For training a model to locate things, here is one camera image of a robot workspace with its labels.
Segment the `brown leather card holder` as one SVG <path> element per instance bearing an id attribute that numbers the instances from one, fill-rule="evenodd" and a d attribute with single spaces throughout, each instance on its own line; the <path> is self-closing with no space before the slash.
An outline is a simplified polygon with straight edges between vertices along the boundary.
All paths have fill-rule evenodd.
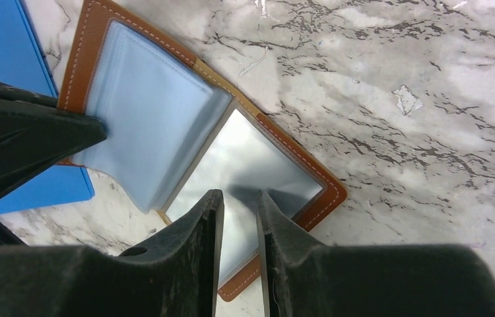
<path id="1" fill-rule="evenodd" d="M 323 187 L 287 217 L 312 230 L 347 198 L 335 175 L 232 83 L 114 1 L 83 3 L 57 106 L 98 118 L 108 134 L 67 164 L 107 174 L 139 210 L 166 223 L 175 222 L 167 209 L 234 110 Z M 230 302 L 259 274 L 256 249 L 218 294 Z"/>

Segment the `silver credit card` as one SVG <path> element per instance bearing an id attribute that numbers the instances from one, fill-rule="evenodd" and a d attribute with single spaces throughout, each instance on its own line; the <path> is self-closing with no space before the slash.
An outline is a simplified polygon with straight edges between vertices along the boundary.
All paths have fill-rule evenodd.
<path id="1" fill-rule="evenodd" d="M 224 285 L 255 255 L 259 191 L 266 191 L 293 217 L 323 187 L 234 110 L 167 209 L 167 217 L 177 220 L 211 189 L 220 189 L 224 197 L 218 278 Z"/>

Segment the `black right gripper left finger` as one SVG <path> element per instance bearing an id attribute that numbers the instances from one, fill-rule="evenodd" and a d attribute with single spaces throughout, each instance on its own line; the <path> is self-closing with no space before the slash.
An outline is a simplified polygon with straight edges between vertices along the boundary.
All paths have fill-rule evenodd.
<path id="1" fill-rule="evenodd" d="M 224 198 L 119 256 L 90 246 L 0 246 L 0 316 L 214 316 Z"/>

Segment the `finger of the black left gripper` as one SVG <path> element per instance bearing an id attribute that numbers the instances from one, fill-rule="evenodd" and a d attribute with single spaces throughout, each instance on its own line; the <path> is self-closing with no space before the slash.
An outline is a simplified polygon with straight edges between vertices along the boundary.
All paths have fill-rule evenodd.
<path id="1" fill-rule="evenodd" d="M 94 117 L 0 83 L 0 199 L 51 166 L 107 138 Z"/>

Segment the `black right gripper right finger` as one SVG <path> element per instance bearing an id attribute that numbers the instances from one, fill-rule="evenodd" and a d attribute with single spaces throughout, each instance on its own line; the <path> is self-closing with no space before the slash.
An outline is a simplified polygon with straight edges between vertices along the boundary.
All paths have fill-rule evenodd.
<path id="1" fill-rule="evenodd" d="M 329 246 L 267 192 L 257 206 L 266 316 L 495 316 L 495 279 L 466 246 Z"/>

